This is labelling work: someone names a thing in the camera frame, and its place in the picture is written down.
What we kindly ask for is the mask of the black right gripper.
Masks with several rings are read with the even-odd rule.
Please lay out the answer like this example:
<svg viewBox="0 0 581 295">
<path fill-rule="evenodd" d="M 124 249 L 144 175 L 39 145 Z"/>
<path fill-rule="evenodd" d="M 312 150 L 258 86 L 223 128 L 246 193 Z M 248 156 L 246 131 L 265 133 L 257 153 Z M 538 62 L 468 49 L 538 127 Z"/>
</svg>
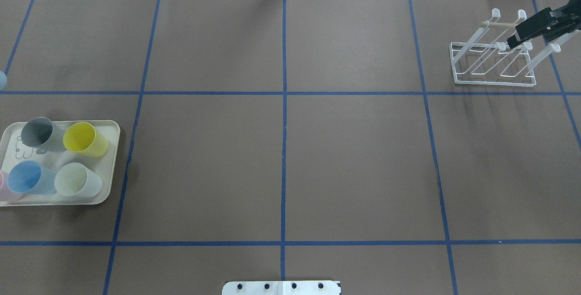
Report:
<svg viewBox="0 0 581 295">
<path fill-rule="evenodd" d="M 525 41 L 544 36 L 546 42 L 580 29 L 581 0 L 569 0 L 564 6 L 552 10 L 544 8 L 531 18 L 515 26 L 515 33 L 507 39 L 507 45 L 514 49 Z"/>
</svg>

